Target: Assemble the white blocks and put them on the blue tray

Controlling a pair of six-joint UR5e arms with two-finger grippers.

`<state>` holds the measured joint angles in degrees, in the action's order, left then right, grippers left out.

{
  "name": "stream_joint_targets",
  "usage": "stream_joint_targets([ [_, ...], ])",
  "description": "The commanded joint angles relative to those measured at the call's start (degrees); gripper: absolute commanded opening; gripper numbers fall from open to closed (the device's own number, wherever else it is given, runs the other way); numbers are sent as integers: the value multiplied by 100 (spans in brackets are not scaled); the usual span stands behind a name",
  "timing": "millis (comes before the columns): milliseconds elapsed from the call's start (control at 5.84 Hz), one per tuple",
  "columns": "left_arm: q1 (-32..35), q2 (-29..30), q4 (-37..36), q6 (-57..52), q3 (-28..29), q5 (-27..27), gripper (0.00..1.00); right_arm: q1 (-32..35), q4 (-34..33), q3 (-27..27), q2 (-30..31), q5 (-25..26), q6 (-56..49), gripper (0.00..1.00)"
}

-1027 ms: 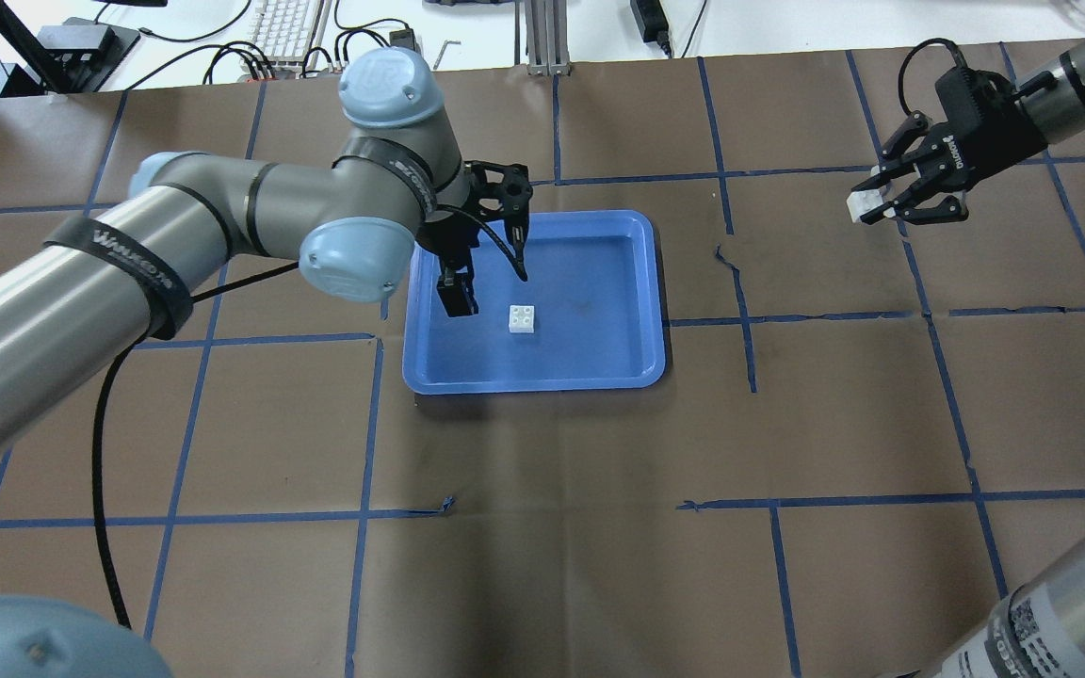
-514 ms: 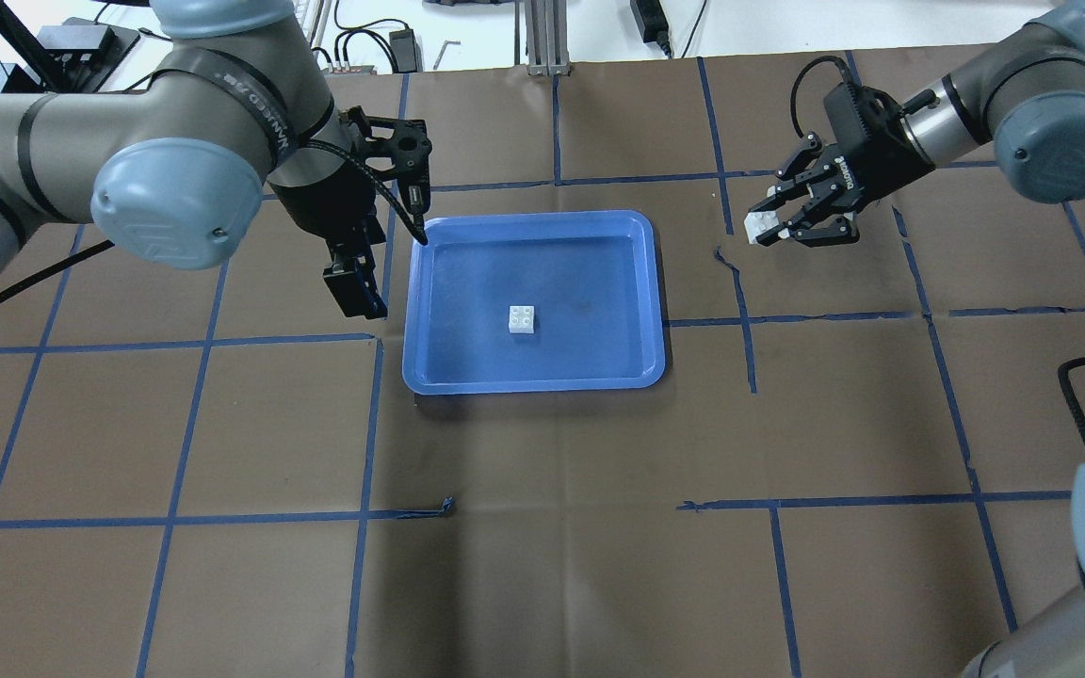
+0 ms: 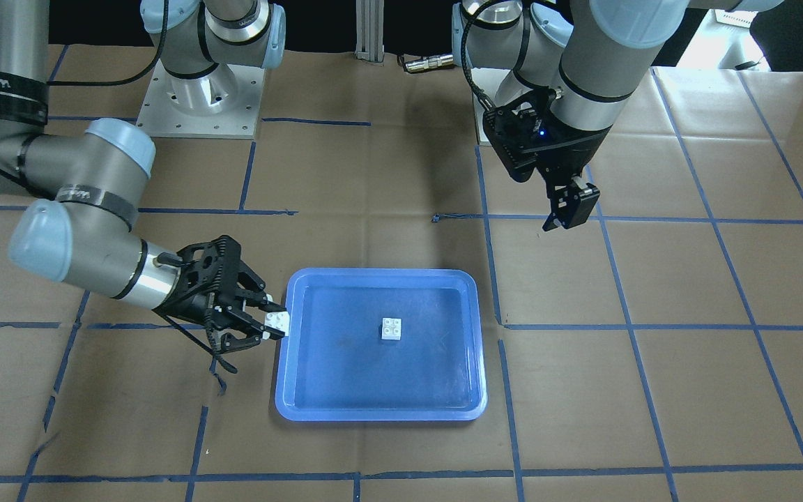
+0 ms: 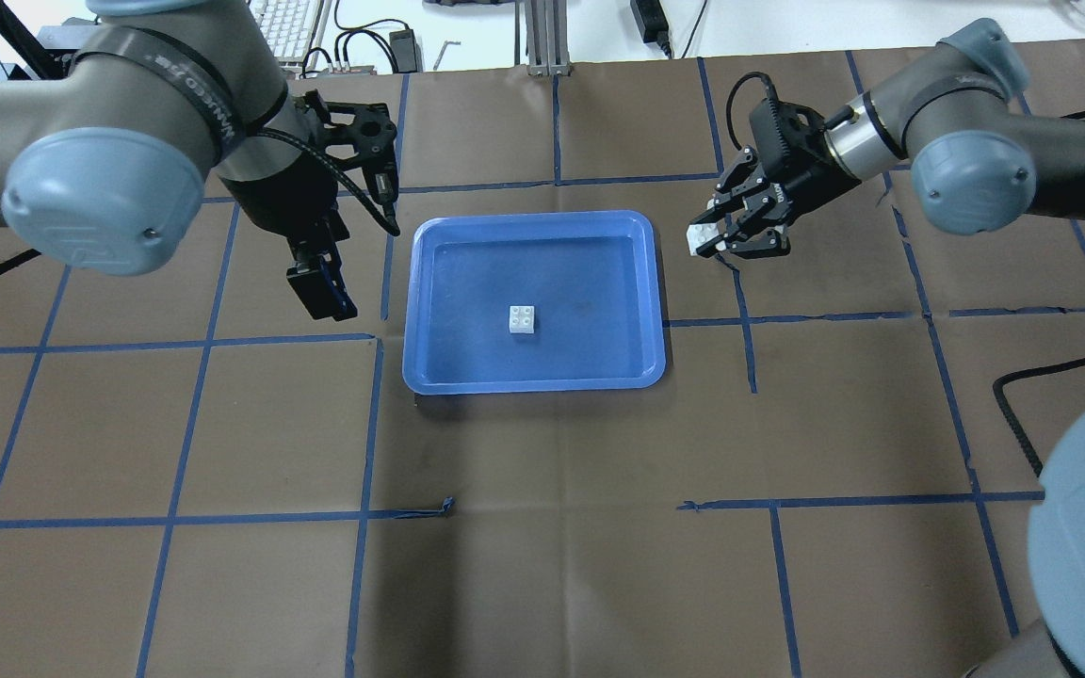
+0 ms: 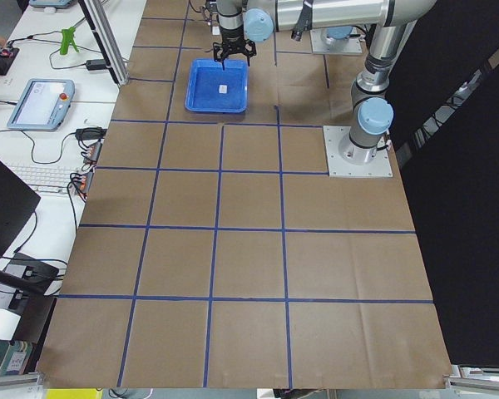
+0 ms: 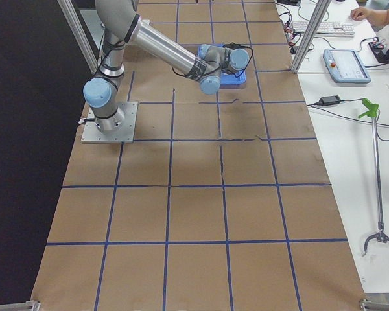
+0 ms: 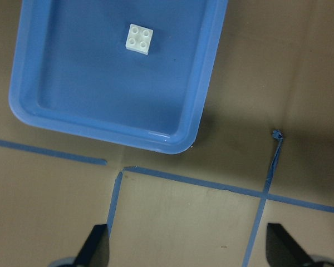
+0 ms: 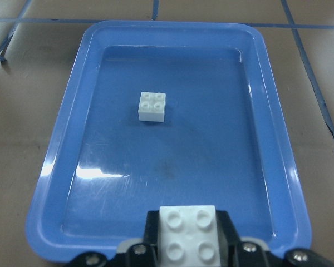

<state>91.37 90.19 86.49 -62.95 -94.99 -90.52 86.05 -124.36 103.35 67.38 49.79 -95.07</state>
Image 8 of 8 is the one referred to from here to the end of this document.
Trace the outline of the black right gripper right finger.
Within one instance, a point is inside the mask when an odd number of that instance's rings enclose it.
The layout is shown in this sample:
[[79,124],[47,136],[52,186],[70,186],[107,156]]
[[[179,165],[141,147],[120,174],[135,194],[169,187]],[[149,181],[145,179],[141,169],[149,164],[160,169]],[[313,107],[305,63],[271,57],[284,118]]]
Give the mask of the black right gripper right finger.
[[216,211],[221,266],[264,266],[262,247],[242,240],[226,211]]

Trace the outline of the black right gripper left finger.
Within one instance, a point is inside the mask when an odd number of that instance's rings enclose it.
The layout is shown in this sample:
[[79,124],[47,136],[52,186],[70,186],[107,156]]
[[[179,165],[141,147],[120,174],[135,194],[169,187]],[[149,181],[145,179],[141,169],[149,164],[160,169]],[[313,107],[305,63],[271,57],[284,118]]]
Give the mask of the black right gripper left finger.
[[147,213],[143,239],[128,248],[125,260],[126,266],[159,266],[159,218],[158,211],[149,211]]

